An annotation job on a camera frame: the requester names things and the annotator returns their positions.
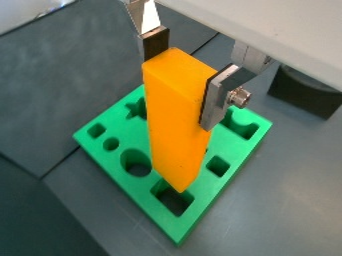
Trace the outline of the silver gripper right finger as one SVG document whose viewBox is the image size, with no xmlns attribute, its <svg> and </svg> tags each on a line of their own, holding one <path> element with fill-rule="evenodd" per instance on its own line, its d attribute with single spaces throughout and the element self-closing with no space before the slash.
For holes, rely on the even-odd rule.
<svg viewBox="0 0 342 256">
<path fill-rule="evenodd" d="M 273 64 L 274 59 L 258 49 L 235 41 L 231 63 L 207 80 L 202 102 L 199 124 L 210 131 L 223 120 L 227 108 L 244 108 L 251 93 L 243 85 Z"/>
</svg>

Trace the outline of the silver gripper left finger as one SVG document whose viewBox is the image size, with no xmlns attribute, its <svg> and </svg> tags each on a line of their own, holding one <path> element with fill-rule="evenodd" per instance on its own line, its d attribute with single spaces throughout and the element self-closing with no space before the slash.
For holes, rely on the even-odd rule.
<svg viewBox="0 0 342 256">
<path fill-rule="evenodd" d="M 155 0 L 119 0 L 123 3 L 138 39 L 142 60 L 168 49 L 170 29 L 162 25 Z"/>
</svg>

